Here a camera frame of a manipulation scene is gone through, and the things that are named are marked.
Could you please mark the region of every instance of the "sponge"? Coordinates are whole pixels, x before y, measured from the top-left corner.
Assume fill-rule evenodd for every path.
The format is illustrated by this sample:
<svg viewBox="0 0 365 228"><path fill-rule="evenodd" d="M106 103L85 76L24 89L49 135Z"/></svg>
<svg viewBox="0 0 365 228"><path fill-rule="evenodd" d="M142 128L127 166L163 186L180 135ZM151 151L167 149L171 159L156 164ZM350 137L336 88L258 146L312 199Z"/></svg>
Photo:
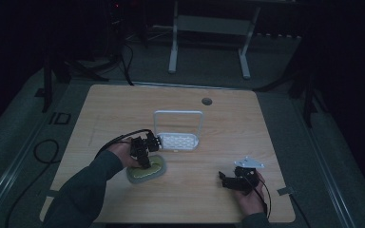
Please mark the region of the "sponge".
<svg viewBox="0 0 365 228"><path fill-rule="evenodd" d="M158 178L165 173L165 161L162 156L154 155L149 157L150 168L133 168L126 169L126 176L131 183L141 183Z"/></svg>

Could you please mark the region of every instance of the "gray sleeve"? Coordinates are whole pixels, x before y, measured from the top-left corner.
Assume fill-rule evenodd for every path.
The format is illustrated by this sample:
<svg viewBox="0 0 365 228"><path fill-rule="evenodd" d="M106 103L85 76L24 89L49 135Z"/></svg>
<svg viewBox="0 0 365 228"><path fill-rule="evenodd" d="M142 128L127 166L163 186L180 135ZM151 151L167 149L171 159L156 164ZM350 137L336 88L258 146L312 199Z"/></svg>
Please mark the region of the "gray sleeve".
<svg viewBox="0 0 365 228"><path fill-rule="evenodd" d="M241 221L242 228L269 228L271 224L264 213L256 213Z"/></svg>

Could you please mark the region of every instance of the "floor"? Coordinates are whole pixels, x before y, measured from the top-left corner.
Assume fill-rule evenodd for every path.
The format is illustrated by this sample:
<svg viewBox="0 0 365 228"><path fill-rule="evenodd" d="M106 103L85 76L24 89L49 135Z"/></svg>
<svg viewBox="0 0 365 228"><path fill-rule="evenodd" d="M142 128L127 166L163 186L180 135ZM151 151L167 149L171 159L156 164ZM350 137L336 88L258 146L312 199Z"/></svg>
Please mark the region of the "floor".
<svg viewBox="0 0 365 228"><path fill-rule="evenodd" d="M298 38L254 37L247 53L252 76L244 80L235 49L238 44L220 47L203 41L206 39L200 34L182 35L177 72L169 74L169 38L169 28L154 28L149 32L148 48L134 36L127 39L130 48L124 49L124 57L127 63L131 60L129 74L136 86L251 90L276 80L299 42ZM84 64L97 65L102 60ZM98 74L108 78L108 84L126 85L123 70L117 65ZM60 159L89 87L98 84L72 70L70 84L53 80L53 103L47 113L42 113L43 100L34 97L43 86L42 75L40 70L30 77L0 119L0 227L41 226L39 211L58 163L50 166L40 163L33 151L49 160L58 150L56 158ZM290 85L291 82L257 93L283 177L294 190L296 200L293 201L296 220L289 224L274 223L273 227L306 227L306 219L311 227L365 227L365 180L347 143L330 113L319 105L312 114L313 127L304 123L303 99L289 98ZM69 114L69 123L53 123L51 118L55 113ZM50 142L39 144L46 140L55 140L59 148Z"/></svg>

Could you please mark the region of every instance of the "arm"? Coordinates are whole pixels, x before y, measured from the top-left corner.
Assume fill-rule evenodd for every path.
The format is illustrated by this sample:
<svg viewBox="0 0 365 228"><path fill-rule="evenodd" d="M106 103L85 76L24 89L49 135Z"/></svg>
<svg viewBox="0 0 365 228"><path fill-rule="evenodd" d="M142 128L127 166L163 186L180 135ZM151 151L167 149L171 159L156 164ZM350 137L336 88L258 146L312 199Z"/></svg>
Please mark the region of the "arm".
<svg viewBox="0 0 365 228"><path fill-rule="evenodd" d="M271 224L268 221L265 213L263 212L263 192L262 186L265 180L262 175L258 173L259 185L256 187L257 191L261 195L259 198L255 191L250 192L248 195L244 195L240 191L234 191L235 198L240 206L241 211L245 215L245 218L241 221L243 228L268 228Z"/></svg>
<svg viewBox="0 0 365 228"><path fill-rule="evenodd" d="M90 226L102 210L106 181L124 167L139 166L129 149L127 143L113 144L69 179L50 205L43 227Z"/></svg>

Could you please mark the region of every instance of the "wooden table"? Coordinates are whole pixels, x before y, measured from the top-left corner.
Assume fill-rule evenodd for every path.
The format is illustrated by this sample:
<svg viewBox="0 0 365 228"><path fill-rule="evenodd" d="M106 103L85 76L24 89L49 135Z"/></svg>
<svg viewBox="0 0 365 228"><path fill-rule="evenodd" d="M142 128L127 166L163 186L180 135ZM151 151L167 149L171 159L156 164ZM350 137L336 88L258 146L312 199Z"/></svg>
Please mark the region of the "wooden table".
<svg viewBox="0 0 365 228"><path fill-rule="evenodd" d="M211 105L204 105L210 98ZM272 199L271 222L295 219L279 163L252 91L182 87L94 85L59 166L51 190L57 191L82 168L97 151L120 135L153 129L156 110L199 110L204 120L199 146L193 151L159 151L167 170L161 177L130 183L125 171L107 182L105 203L96 222L126 223L227 223L242 219L230 190L221 187L218 172L234 177L233 161L245 156L265 164L260 173L266 179ZM159 119L165 130L195 132L197 123L185 117ZM269 202L265 191L266 202ZM51 203L47 197L41 219Z"/></svg>

